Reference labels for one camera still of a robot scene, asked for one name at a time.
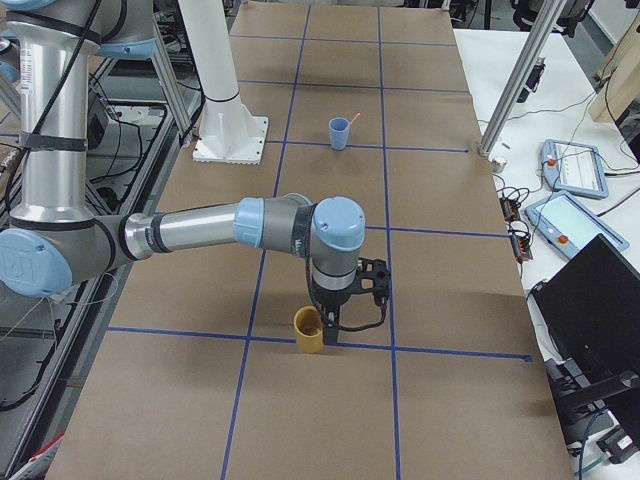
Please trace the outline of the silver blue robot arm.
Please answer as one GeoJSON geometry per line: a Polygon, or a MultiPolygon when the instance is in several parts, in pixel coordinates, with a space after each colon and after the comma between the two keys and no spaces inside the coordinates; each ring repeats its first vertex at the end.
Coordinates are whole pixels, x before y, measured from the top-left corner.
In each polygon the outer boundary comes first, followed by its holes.
{"type": "Polygon", "coordinates": [[[300,257],[326,342],[344,325],[341,307],[362,292],[362,208],[345,197],[312,202],[290,193],[158,212],[157,201],[102,215],[86,204],[89,58],[149,60],[175,120],[186,113],[149,1],[9,1],[19,40],[21,184],[1,233],[1,280],[33,298],[62,293],[150,258],[239,243],[300,257]]]}

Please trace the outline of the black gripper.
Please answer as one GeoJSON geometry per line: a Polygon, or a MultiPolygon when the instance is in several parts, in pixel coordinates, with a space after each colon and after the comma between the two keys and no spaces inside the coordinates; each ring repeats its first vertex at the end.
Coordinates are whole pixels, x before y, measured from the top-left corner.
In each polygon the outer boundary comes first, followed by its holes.
{"type": "Polygon", "coordinates": [[[312,294],[314,302],[321,307],[323,343],[336,344],[340,334],[340,309],[349,301],[352,292],[349,289],[328,290],[313,285],[312,294]]]}

